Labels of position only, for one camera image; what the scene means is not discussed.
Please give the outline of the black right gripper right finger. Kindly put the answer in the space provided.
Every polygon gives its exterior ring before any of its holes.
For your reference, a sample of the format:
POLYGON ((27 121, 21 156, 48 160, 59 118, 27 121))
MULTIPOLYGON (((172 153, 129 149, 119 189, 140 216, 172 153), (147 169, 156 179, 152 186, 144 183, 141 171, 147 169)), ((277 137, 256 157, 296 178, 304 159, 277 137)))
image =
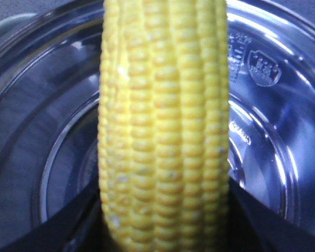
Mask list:
POLYGON ((229 180, 231 251, 315 251, 315 236, 289 223, 229 180))

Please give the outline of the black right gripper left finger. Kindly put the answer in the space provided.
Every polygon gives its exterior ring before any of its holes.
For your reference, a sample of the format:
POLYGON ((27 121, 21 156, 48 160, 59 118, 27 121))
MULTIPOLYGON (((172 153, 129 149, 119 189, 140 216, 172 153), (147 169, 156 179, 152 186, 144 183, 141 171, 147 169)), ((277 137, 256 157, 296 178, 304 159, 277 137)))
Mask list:
POLYGON ((50 220, 0 251, 100 251, 100 198, 84 191, 50 220))

